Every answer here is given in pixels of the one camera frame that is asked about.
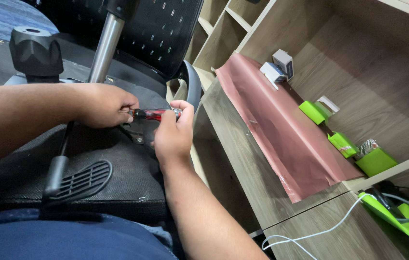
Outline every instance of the screwdriver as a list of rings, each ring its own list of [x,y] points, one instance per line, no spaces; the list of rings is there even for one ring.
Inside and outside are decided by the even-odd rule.
[[[161,115],[166,112],[167,109],[134,109],[130,110],[129,114],[135,118],[144,118],[144,119],[154,119],[161,121]],[[182,110],[178,108],[173,108],[172,111],[176,113],[176,120],[182,115]]]

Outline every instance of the hand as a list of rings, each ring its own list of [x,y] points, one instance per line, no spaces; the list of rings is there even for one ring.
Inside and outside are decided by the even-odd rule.
[[[80,116],[77,121],[93,128],[130,123],[130,110],[139,108],[137,97],[123,89],[108,84],[77,83],[73,87],[79,92]]]
[[[190,164],[195,111],[192,105],[183,100],[172,101],[171,106],[182,109],[182,115],[176,122],[176,114],[172,110],[166,111],[161,116],[161,124],[152,142],[161,167]]]

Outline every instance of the black plastic knob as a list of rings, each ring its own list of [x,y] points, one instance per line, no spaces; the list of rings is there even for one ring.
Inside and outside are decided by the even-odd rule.
[[[15,27],[10,53],[15,69],[27,76],[50,77],[63,72],[60,45],[46,30]]]

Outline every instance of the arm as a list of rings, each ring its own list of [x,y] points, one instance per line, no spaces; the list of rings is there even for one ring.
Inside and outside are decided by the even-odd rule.
[[[164,113],[153,145],[185,252],[194,260],[268,259],[190,164],[193,106],[181,100],[171,106],[183,109],[182,116],[176,122],[172,111]]]
[[[0,86],[0,158],[69,121],[96,128],[131,122],[129,108],[138,108],[137,98],[106,84]]]

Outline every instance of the person's left hand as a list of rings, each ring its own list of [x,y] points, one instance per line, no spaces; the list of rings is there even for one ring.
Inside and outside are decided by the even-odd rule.
[[[77,121],[93,128],[130,123],[130,110],[139,108],[137,97],[123,89],[108,84],[76,83],[72,87],[79,93],[80,114]]]

